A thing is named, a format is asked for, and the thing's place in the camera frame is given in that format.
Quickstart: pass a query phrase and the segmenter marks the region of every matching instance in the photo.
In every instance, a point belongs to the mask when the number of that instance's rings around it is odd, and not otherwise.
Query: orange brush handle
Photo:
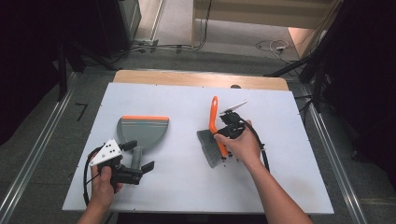
[[[218,129],[216,128],[216,115],[218,114],[218,102],[219,102],[218,97],[214,96],[212,100],[212,106],[210,106],[209,130],[213,134],[215,134],[218,131]],[[226,157],[228,155],[227,148],[225,148],[225,146],[220,142],[218,142],[218,146],[221,155],[223,157]]]

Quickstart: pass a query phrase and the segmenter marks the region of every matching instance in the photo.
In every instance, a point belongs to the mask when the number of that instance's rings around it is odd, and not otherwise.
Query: floor
[[[175,2],[175,0],[167,0],[165,3],[171,4]],[[167,12],[166,9],[170,5],[166,4],[164,5],[162,18],[167,17],[165,12]],[[162,35],[162,32],[167,29],[163,26],[163,21],[159,21],[155,38],[159,38],[160,41],[170,41],[172,38],[166,40],[166,35]],[[290,38],[280,28],[273,28],[274,35],[269,36],[269,39]],[[222,38],[227,37],[227,32],[224,32]],[[181,38],[183,36],[182,33],[176,37]],[[178,44],[188,43],[187,32],[185,33],[185,37],[179,39],[180,42],[177,42]],[[268,27],[268,32],[266,33],[268,35],[271,34],[270,27]],[[217,42],[221,41],[220,36],[215,36],[211,32],[208,33],[207,43],[209,45],[207,49],[200,51],[183,51],[180,54],[176,54],[169,49],[157,49],[153,53],[131,52],[125,54],[116,65],[122,66],[124,69],[203,71],[261,76],[275,72],[286,64],[271,51],[265,52],[265,55],[253,53],[255,49],[253,46],[256,40],[248,42],[249,50],[241,50],[244,53],[235,53],[234,50],[231,50],[231,52],[226,50],[230,50],[228,47],[231,45],[235,45],[236,49],[241,48],[240,46],[243,46],[243,44],[238,42],[241,39],[238,40],[236,38],[233,40],[234,42],[232,40],[228,43],[224,42],[226,45],[216,45],[216,38],[218,38]],[[295,58],[296,53],[294,56],[293,54],[292,52],[289,56],[286,56],[286,54],[284,56],[289,60],[298,60]],[[115,75],[114,71],[108,71],[89,59],[86,59],[86,61],[90,66],[84,74],[73,74],[70,78],[70,82],[74,83],[70,83],[73,84],[70,85],[73,88],[70,88],[68,101],[64,102],[64,107],[60,110],[61,116],[58,120],[55,120],[56,125],[49,134],[47,141],[43,146],[39,146],[41,150],[36,155],[32,155],[33,157],[37,156],[39,160],[34,167],[28,167],[29,169],[27,170],[32,173],[26,176],[29,182],[20,187],[19,192],[21,192],[21,195],[17,195],[14,199],[15,207],[6,209],[2,205],[0,223],[7,223],[6,220],[8,220],[8,223],[73,223],[77,222],[80,217],[80,212],[62,211],[64,197],[101,104],[106,85],[112,81]],[[295,96],[306,95],[306,90],[310,90],[309,85],[301,84],[295,77],[300,71],[301,69],[297,69],[291,74],[282,76],[288,81],[289,88]],[[46,129],[47,121],[51,117],[54,108],[59,106],[56,102],[57,94],[58,88],[55,87],[25,119],[14,136],[0,146],[0,169],[6,171],[0,173],[0,197],[2,201],[7,197],[8,193],[14,190],[10,189],[11,184],[16,176],[20,175],[20,170],[23,169],[22,166],[26,159],[30,158],[29,154],[31,151],[37,148],[35,145],[36,140],[42,137],[41,132]],[[305,99],[296,99],[296,104],[299,108],[302,108],[305,103]],[[81,105],[87,105],[84,113],[82,113]],[[310,111],[314,112],[308,112],[306,116],[302,114],[302,119],[306,119],[306,131],[335,213],[333,215],[312,216],[311,218],[317,223],[395,223],[394,208],[396,202],[394,199],[396,198],[396,193],[389,184],[386,174],[371,163],[353,161],[351,159],[353,148],[347,138],[342,119],[326,105],[323,105],[322,110],[321,117],[326,124],[337,155],[346,170],[348,180],[360,201],[366,221],[359,222],[350,215],[346,198],[343,195],[343,191],[341,191],[339,180],[334,174],[331,160],[329,160],[323,144],[323,137],[318,131],[314,116],[315,111],[312,108]],[[117,215],[110,220],[110,223],[116,222]]]

